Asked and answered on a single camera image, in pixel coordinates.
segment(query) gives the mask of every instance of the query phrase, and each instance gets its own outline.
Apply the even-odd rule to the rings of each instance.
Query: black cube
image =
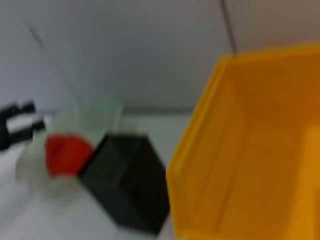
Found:
[[[170,210],[166,172],[146,136],[106,135],[78,178],[119,225],[161,230]]]

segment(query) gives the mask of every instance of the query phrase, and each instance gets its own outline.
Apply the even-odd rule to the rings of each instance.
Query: yellow bin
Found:
[[[320,240],[320,45],[222,58],[167,169],[185,240]]]

